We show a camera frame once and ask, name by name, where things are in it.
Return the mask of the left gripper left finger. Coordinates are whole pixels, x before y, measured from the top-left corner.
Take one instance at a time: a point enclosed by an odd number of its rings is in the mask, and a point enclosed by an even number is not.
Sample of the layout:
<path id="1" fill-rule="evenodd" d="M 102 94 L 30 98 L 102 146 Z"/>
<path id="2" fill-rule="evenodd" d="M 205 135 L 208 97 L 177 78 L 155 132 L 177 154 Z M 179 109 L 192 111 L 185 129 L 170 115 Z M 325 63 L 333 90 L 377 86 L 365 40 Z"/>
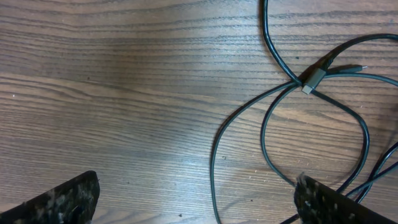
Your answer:
<path id="1" fill-rule="evenodd" d="M 1 213 L 1 224 L 91 223 L 100 196 L 96 172 L 89 170 Z"/>

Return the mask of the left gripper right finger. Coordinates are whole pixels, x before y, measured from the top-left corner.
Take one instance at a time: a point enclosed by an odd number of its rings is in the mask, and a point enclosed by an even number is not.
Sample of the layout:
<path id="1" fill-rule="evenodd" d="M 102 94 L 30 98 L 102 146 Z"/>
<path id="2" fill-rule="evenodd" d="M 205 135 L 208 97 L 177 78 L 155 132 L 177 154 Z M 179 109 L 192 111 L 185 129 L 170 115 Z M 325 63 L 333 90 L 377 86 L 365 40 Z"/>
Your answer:
<path id="1" fill-rule="evenodd" d="M 297 177 L 294 203 L 305 224 L 396 224 L 304 174 Z"/>

